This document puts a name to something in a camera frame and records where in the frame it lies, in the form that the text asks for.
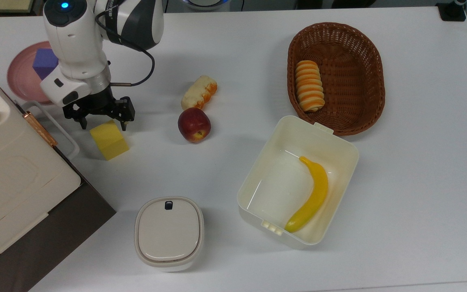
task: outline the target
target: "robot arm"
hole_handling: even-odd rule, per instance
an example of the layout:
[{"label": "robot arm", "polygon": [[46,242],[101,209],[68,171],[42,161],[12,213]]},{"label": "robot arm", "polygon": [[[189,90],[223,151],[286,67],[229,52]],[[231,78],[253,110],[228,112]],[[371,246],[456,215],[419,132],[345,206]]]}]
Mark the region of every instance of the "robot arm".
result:
[{"label": "robot arm", "polygon": [[[96,15],[102,15],[105,29],[96,23]],[[46,96],[82,128],[88,114],[103,114],[119,120],[125,130],[135,110],[130,98],[113,97],[102,40],[148,54],[146,50],[159,43],[163,33],[161,0],[48,0],[44,24],[59,59],[57,68],[41,82]]]}]

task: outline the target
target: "pink plate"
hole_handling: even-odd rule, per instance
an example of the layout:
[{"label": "pink plate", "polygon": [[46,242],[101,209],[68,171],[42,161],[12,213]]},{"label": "pink plate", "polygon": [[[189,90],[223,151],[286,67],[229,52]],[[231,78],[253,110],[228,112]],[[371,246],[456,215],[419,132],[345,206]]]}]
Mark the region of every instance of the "pink plate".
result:
[{"label": "pink plate", "polygon": [[22,50],[11,62],[7,72],[8,86],[12,92],[26,101],[35,100],[43,105],[51,103],[39,86],[41,78],[32,68],[37,49],[49,49],[50,43],[42,41]]}]

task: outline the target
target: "white storage case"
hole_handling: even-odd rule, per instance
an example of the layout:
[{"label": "white storage case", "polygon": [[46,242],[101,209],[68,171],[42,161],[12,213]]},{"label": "white storage case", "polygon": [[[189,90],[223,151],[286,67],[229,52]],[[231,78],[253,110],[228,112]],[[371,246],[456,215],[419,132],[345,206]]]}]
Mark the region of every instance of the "white storage case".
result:
[{"label": "white storage case", "polygon": [[[328,174],[328,194],[313,218],[299,231],[284,230],[313,190],[313,178],[298,159],[321,164]],[[285,116],[266,142],[239,193],[241,217],[291,248],[318,244],[338,208],[358,163],[356,147],[332,130],[295,116]]]},{"label": "white storage case", "polygon": [[0,253],[80,185],[0,89]]}]

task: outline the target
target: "yellow banana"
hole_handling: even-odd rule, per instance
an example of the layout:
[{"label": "yellow banana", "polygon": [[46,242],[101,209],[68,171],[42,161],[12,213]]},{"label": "yellow banana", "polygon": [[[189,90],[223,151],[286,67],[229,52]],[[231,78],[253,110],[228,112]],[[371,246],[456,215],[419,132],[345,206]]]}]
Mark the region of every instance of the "yellow banana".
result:
[{"label": "yellow banana", "polygon": [[309,168],[315,186],[306,203],[288,220],[284,228],[288,232],[296,232],[304,227],[320,209],[328,194],[328,175],[326,174],[326,170],[320,164],[310,161],[306,157],[300,157],[299,159]]}]

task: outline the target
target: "copper hinge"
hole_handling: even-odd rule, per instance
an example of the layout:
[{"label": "copper hinge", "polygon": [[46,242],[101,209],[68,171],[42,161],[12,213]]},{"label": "copper hinge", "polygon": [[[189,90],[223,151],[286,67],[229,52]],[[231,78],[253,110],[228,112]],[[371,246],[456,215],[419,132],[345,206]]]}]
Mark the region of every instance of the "copper hinge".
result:
[{"label": "copper hinge", "polygon": [[26,114],[23,115],[23,118],[50,146],[53,147],[58,144],[50,133],[48,133],[48,131],[46,131],[46,129],[35,119],[32,113],[26,112]]}]

